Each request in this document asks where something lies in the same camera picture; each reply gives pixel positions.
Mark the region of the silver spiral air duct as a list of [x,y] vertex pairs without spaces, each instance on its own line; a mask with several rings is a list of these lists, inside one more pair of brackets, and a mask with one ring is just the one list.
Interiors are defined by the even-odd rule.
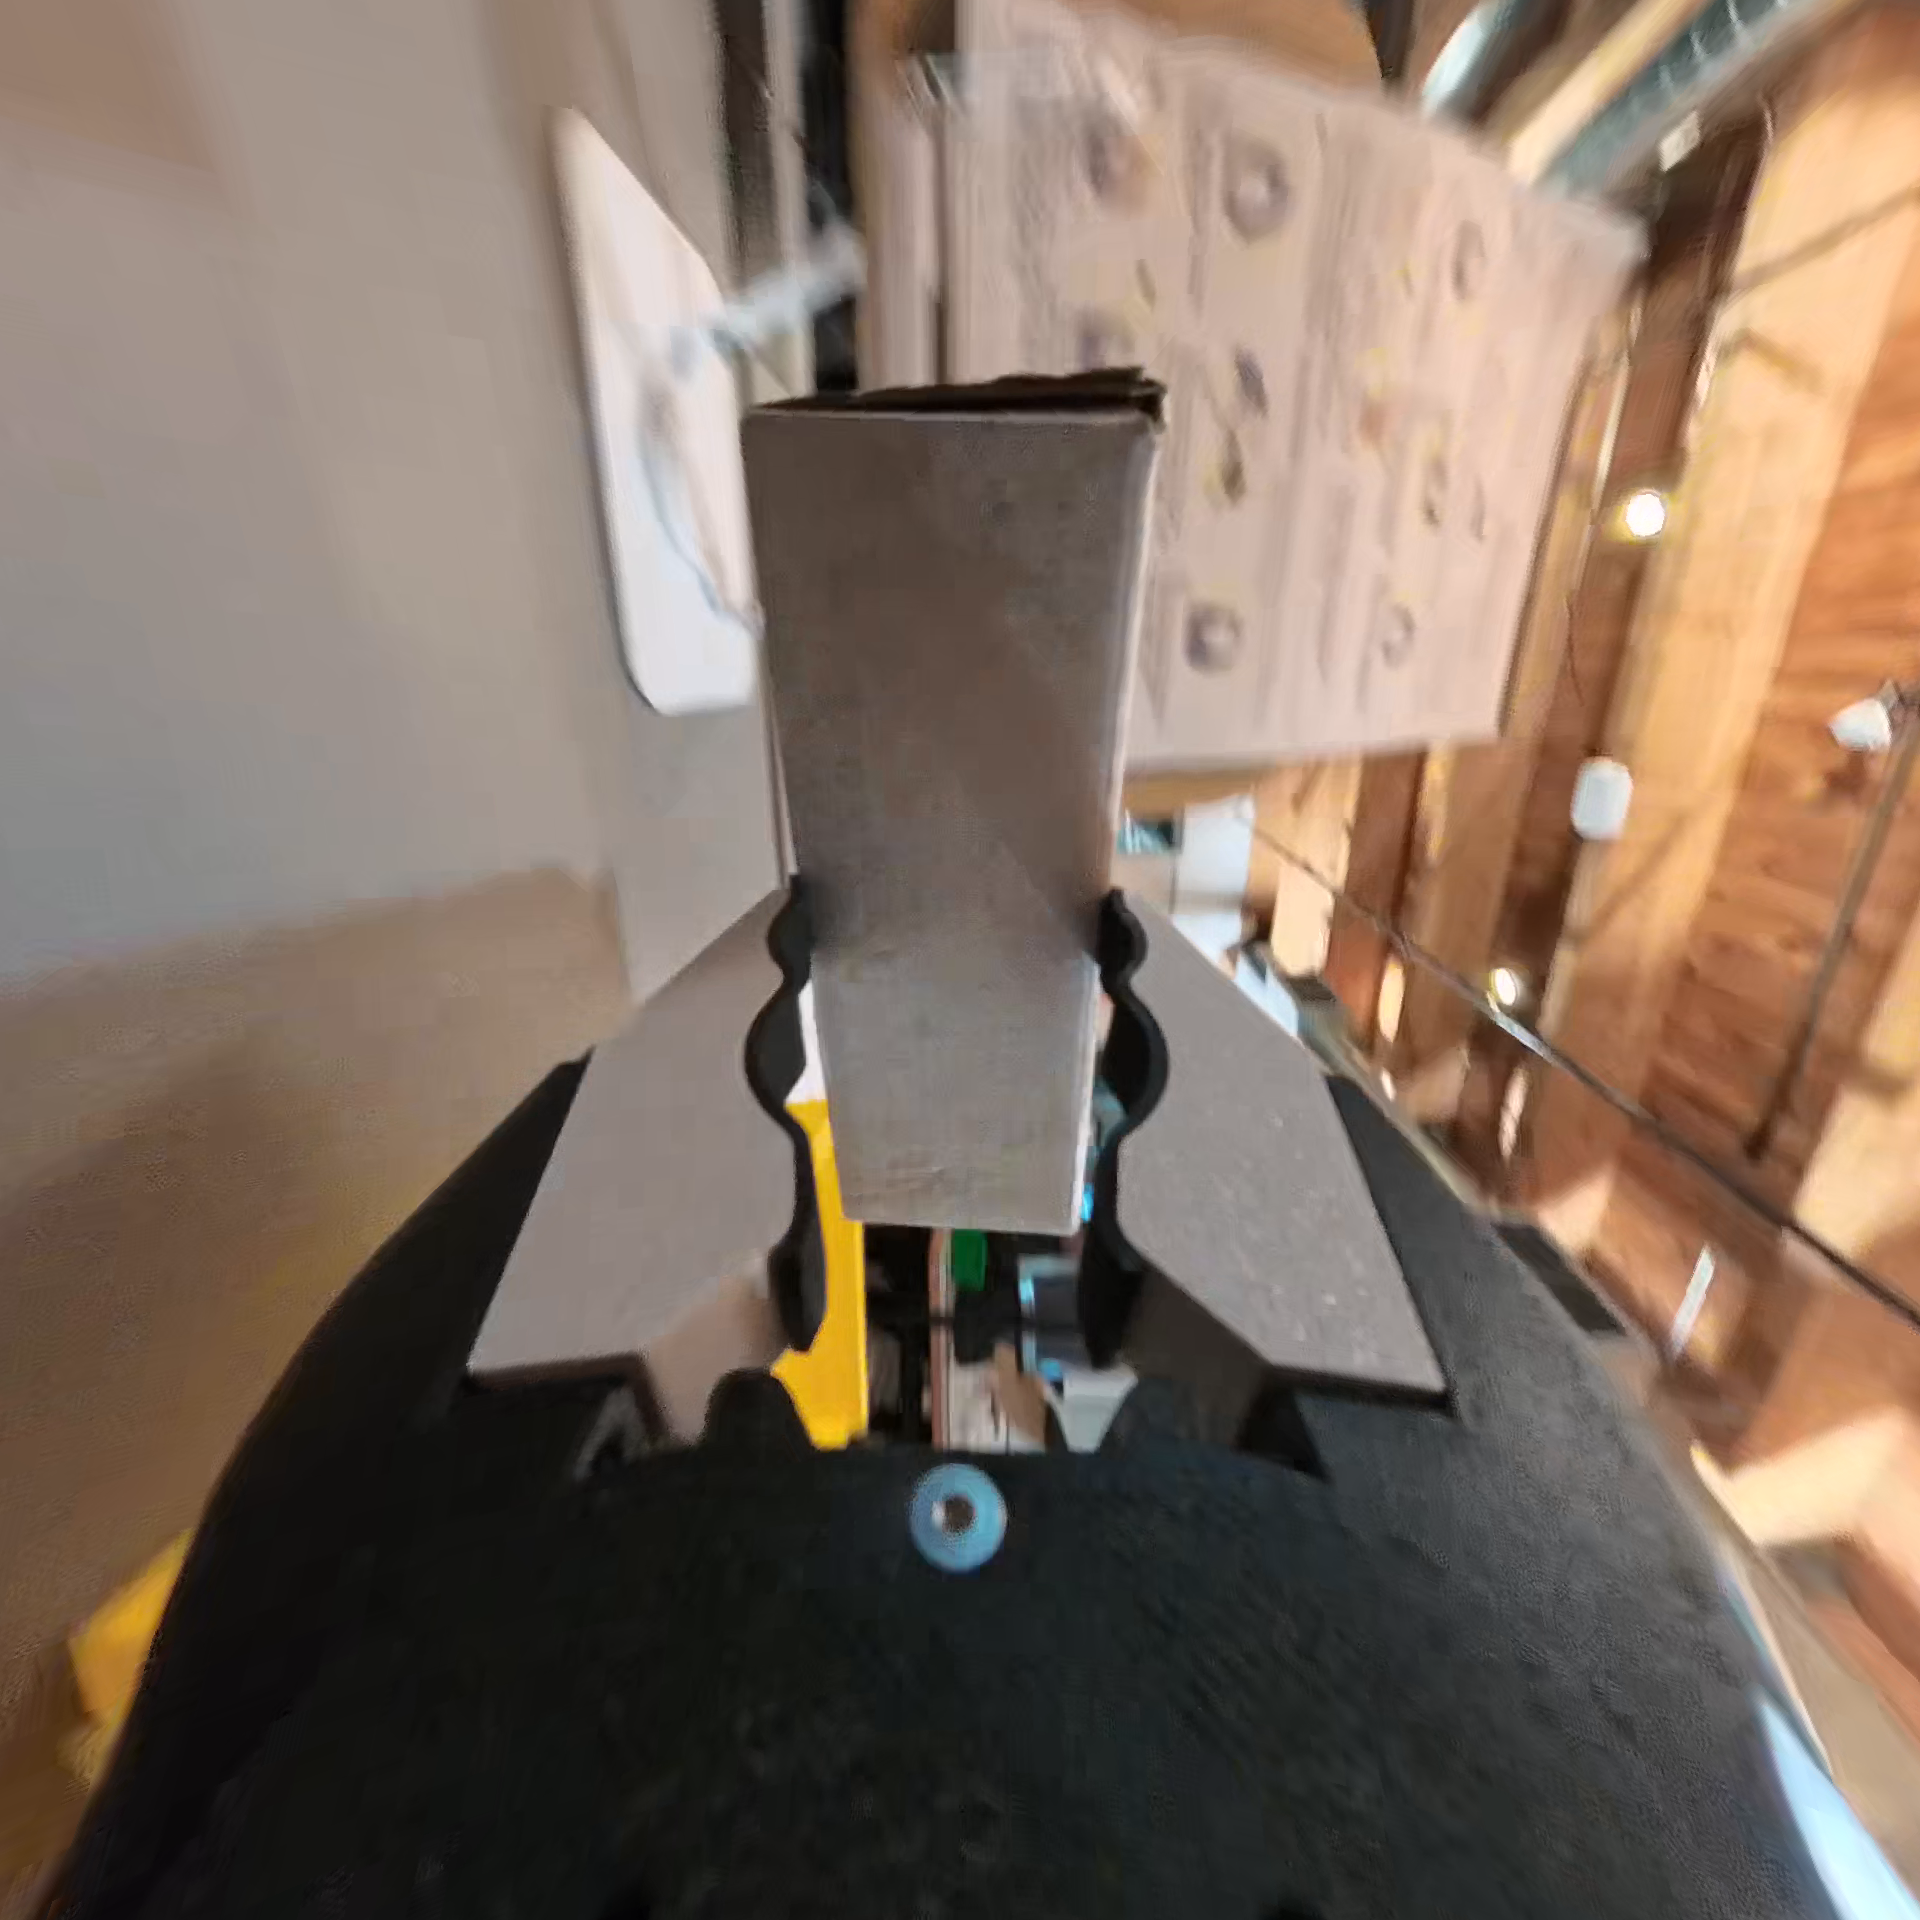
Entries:
[[1476,4],[1417,109],[1548,194],[1621,199],[1751,109],[1859,2]]

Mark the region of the grey cardboard box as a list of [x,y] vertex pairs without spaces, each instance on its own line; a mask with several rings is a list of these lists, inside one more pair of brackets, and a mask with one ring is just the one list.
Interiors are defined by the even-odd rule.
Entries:
[[808,396],[743,423],[858,1223],[1075,1231],[1162,423],[1141,368]]

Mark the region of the white rounded board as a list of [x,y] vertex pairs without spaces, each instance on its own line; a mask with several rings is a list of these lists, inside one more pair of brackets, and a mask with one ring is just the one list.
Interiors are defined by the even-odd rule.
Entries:
[[756,570],[708,258],[587,115],[551,121],[619,654],[669,718],[749,709]]

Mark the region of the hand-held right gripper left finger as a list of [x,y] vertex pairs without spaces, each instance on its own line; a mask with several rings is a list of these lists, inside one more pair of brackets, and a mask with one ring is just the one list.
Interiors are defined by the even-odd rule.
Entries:
[[749,908],[581,1074],[470,1380],[623,1380],[690,1442],[740,1372],[830,1440],[830,1141],[802,893]]

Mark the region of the dark lamp pole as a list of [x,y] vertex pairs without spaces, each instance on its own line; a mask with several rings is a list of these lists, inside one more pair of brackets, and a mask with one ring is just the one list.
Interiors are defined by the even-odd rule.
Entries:
[[1756,1122],[1745,1137],[1742,1153],[1751,1165],[1764,1163],[1789,1116],[1793,1116],[1800,1089],[1813,1064],[1815,1044],[1821,1040],[1826,1023],[1828,1003],[1834,997],[1839,977],[1855,949],[1860,914],[1878,877],[1887,844],[1892,836],[1899,814],[1908,796],[1908,787],[1916,773],[1919,684],[1916,680],[1887,684],[1908,687],[1915,692],[1915,707],[1910,721],[1902,734],[1895,741],[1892,750],[1884,754],[1870,754],[1887,758],[1884,781],[1878,787],[1857,846],[1848,857],[1834,920],[1823,940],[1813,979],[1806,994],[1803,997],[1803,1006],[1791,1033],[1786,1056],[1771,1084]]

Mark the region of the yellow object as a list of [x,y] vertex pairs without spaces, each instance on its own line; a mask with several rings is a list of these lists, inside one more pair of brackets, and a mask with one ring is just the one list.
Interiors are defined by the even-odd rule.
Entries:
[[822,1096],[791,1100],[787,1112],[808,1141],[824,1258],[824,1309],[813,1345],[775,1363],[815,1449],[838,1452],[870,1426],[870,1345],[865,1228],[845,1211],[837,1142]]
[[189,1530],[172,1536],[66,1637],[78,1721],[61,1755],[86,1791],[109,1770],[191,1545]]

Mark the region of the printed instruction sheet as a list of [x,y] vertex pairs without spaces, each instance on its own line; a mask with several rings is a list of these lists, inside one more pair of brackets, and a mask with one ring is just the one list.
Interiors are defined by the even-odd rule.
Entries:
[[959,4],[963,381],[1141,368],[1133,773],[1496,736],[1638,228],[1458,133],[1072,4]]

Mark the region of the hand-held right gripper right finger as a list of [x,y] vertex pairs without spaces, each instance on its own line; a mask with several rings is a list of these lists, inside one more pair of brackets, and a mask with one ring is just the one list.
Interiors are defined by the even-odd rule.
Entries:
[[1076,1322],[1134,1376],[1116,1425],[1314,1449],[1307,1402],[1450,1414],[1450,1385],[1330,1078],[1157,908],[1111,891]]

